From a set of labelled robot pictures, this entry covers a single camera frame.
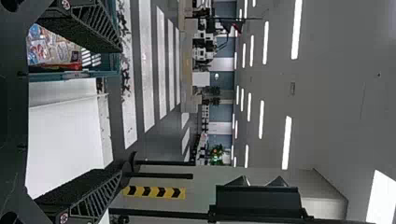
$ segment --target fluorescent light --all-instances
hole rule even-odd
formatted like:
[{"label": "fluorescent light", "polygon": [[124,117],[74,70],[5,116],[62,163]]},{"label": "fluorescent light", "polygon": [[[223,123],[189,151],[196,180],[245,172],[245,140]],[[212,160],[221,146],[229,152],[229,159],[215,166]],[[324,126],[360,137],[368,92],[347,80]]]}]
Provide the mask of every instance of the fluorescent light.
[{"label": "fluorescent light", "polygon": [[248,18],[248,0],[245,0],[245,19]]},{"label": "fluorescent light", "polygon": [[247,96],[247,122],[250,122],[251,93]]},{"label": "fluorescent light", "polygon": [[236,52],[236,53],[233,55],[233,69],[234,69],[234,70],[236,70],[237,65],[238,65],[238,53]]},{"label": "fluorescent light", "polygon": [[282,170],[288,170],[289,167],[291,125],[292,125],[292,118],[287,116],[286,124],[285,124],[285,140],[283,142]]},{"label": "fluorescent light", "polygon": [[253,67],[254,61],[254,35],[250,38],[250,67]]},{"label": "fluorescent light", "polygon": [[244,48],[242,49],[242,57],[242,67],[245,68],[247,62],[247,44],[244,44]]},{"label": "fluorescent light", "polygon": [[270,29],[270,22],[266,21],[264,24],[264,48],[263,48],[263,55],[262,55],[262,64],[267,64],[269,29]]},{"label": "fluorescent light", "polygon": [[238,120],[235,122],[235,139],[238,139]]},{"label": "fluorescent light", "polygon": [[233,129],[235,129],[235,114],[233,114]]},{"label": "fluorescent light", "polygon": [[236,104],[239,105],[239,86],[236,86]]},{"label": "fluorescent light", "polygon": [[248,145],[245,147],[245,168],[248,168]]},{"label": "fluorescent light", "polygon": [[264,124],[264,109],[265,109],[265,102],[262,101],[260,103],[260,123],[259,123],[259,138],[262,139],[262,127]]},{"label": "fluorescent light", "polygon": [[244,112],[244,101],[245,101],[245,90],[242,88],[242,91],[241,91],[241,112]]},{"label": "fluorescent light", "polygon": [[293,60],[298,59],[302,12],[303,12],[303,0],[296,0],[296,4],[294,7],[293,40],[291,42],[291,58]]},{"label": "fluorescent light", "polygon": [[367,222],[391,224],[396,207],[396,181],[375,171],[370,202],[367,211]]}]

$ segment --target hazard stripe sign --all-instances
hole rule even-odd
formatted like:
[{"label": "hazard stripe sign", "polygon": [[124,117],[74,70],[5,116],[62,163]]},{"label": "hazard stripe sign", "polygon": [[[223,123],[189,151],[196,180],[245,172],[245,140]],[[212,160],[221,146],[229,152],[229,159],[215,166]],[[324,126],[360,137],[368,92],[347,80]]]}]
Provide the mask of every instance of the hazard stripe sign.
[{"label": "hazard stripe sign", "polygon": [[185,188],[161,188],[161,187],[138,187],[129,186],[123,191],[123,195],[135,198],[158,198],[158,199],[186,199]]}]

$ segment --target black machine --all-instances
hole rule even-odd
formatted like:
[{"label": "black machine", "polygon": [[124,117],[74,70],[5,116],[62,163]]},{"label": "black machine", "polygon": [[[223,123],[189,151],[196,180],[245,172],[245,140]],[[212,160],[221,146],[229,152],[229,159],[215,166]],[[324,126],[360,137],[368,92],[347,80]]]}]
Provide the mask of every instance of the black machine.
[{"label": "black machine", "polygon": [[[105,170],[92,170],[33,200],[25,187],[28,146],[29,77],[25,38],[38,22],[49,30],[93,52],[121,52],[117,26],[102,0],[1,0],[0,40],[0,224],[96,224],[114,197],[131,178],[193,179],[192,174],[139,173],[140,165],[192,163],[114,161]],[[217,186],[217,202],[207,214],[110,209],[125,216],[151,216],[217,221],[334,223],[316,220],[301,207],[297,188],[281,180],[266,187],[251,187],[246,179]]]}]

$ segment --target gray floor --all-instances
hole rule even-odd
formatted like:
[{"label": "gray floor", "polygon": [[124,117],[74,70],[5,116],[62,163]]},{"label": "gray floor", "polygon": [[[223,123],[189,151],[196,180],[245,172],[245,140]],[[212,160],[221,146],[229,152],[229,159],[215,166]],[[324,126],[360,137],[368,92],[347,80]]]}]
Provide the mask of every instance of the gray floor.
[{"label": "gray floor", "polygon": [[[113,144],[113,155],[115,160],[127,159],[133,151],[138,152],[139,159],[149,159],[156,161],[183,161],[181,155],[181,140],[185,130],[181,129],[180,105],[169,111],[169,101],[167,101],[167,115],[160,119],[159,95],[158,95],[158,58],[157,48],[157,10],[159,7],[165,20],[170,19],[177,27],[177,0],[163,1],[151,0],[151,32],[152,32],[152,53],[153,53],[153,86],[154,86],[154,114],[155,126],[145,133],[144,111],[143,111],[143,87],[141,76],[141,50],[139,35],[139,13],[138,1],[131,0],[132,9],[132,34],[134,48],[134,91],[136,99],[137,117],[137,141],[129,148],[124,148],[124,132],[121,107],[121,84],[120,78],[109,78],[107,81],[107,91],[109,92],[109,112],[111,122],[111,135]],[[167,43],[168,30],[165,25],[165,43]],[[168,46],[165,47],[165,64],[169,62]],[[166,94],[169,99],[168,90],[169,69],[166,68]]]}]

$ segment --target floor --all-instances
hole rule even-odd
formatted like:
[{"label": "floor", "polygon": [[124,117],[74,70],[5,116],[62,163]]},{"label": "floor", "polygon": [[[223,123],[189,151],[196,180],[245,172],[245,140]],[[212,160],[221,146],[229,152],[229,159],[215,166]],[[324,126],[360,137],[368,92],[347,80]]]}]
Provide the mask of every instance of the floor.
[{"label": "floor", "polygon": [[[144,3],[141,7],[151,8],[150,13],[143,10],[146,13],[139,16],[139,13],[136,13],[139,10],[139,1],[131,1],[132,12],[128,14],[125,10],[128,7],[125,6],[129,3],[117,1],[118,11],[122,10],[123,18],[127,21],[127,30],[124,32],[127,34],[122,36],[123,40],[126,40],[124,48],[133,49],[133,57],[128,55],[131,51],[124,51],[123,57],[129,67],[124,64],[122,74],[124,79],[129,79],[122,85],[130,86],[129,90],[124,91],[126,89],[120,88],[118,78],[109,78],[106,84],[109,92],[113,155],[115,159],[123,159],[132,151],[137,151],[139,159],[183,161],[180,149],[185,130],[181,127],[180,97],[177,95],[178,63],[177,55],[174,53],[178,38],[175,31],[175,35],[169,35],[170,29],[177,28],[177,0],[140,2]],[[140,24],[140,20],[151,20],[151,25]],[[160,31],[164,29],[163,34],[158,34],[158,21],[164,22],[164,27],[160,28]],[[146,43],[150,35],[152,45]]]}]

